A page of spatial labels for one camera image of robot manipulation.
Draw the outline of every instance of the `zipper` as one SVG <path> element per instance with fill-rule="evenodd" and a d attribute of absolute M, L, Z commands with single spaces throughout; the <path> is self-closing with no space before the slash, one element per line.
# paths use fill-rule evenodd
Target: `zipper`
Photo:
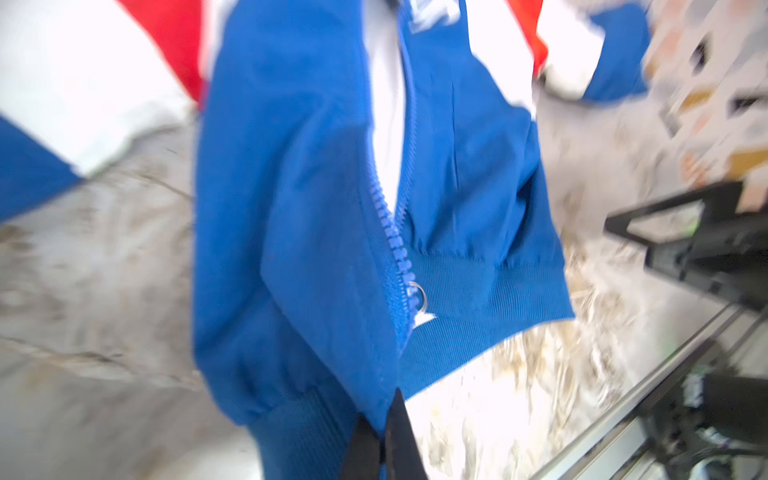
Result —
<path fill-rule="evenodd" d="M 419 288 L 415 285 L 415 274 L 411 271 L 411 260 L 408 260 L 408 250 L 405 249 L 405 242 L 400 235 L 400 229 L 402 228 L 403 221 L 405 219 L 406 206 L 408 203 L 408 195 L 412 186 L 412 174 L 413 174 L 413 162 L 415 160 L 415 90 L 413 88 L 413 76 L 411 71 L 410 59 L 408 51 L 405 45 L 405 39 L 403 38 L 402 29 L 408 25 L 408 15 L 406 7 L 400 5 L 398 11 L 398 36 L 400 40 L 400 51 L 403 63 L 403 74 L 405 76 L 406 83 L 406 130 L 403 141 L 403 156 L 402 165 L 400 170 L 400 185 L 398 187 L 398 197 L 395 207 L 395 214 L 389 211 L 389 208 L 384 198 L 381 182 L 379 181 L 379 175 L 376 172 L 376 162 L 373 159 L 372 153 L 368 155 L 368 173 L 370 182 L 370 194 L 373 199 L 373 204 L 376 209 L 376 214 L 379 216 L 382 229 L 389 242 L 389 248 L 392 250 L 392 255 L 397 262 L 397 269 L 399 275 L 400 291 L 399 295 L 402 299 L 402 308 L 406 313 L 406 318 L 409 319 L 409 328 L 413 328 L 413 320 L 415 319 L 416 312 L 418 310 L 419 298 L 416 293 L 419 292 Z M 368 93 L 367 104 L 371 105 L 371 94 Z"/>

